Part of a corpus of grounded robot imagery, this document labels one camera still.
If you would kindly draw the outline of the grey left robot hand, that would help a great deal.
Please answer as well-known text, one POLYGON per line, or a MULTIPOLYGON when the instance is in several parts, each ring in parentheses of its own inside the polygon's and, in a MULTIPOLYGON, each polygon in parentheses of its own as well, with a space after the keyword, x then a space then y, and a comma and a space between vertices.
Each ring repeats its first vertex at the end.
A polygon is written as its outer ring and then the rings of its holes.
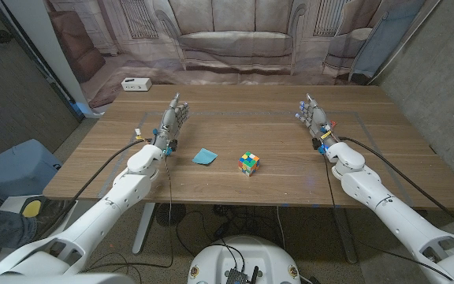
POLYGON ((162 115, 159 127, 154 130, 152 144, 169 155, 177 148, 177 137, 182 125, 187 121, 189 106, 186 102, 179 103, 180 94, 177 92, 162 115))

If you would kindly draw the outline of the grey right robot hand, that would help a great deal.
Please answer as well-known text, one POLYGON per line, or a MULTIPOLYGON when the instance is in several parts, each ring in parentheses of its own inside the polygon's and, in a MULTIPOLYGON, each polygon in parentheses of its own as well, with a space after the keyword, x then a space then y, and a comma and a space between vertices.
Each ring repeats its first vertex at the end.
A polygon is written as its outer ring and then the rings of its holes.
POLYGON ((313 149, 324 155, 329 147, 339 142, 333 134, 333 123, 309 93, 307 99, 300 102, 299 110, 295 117, 308 128, 313 149))

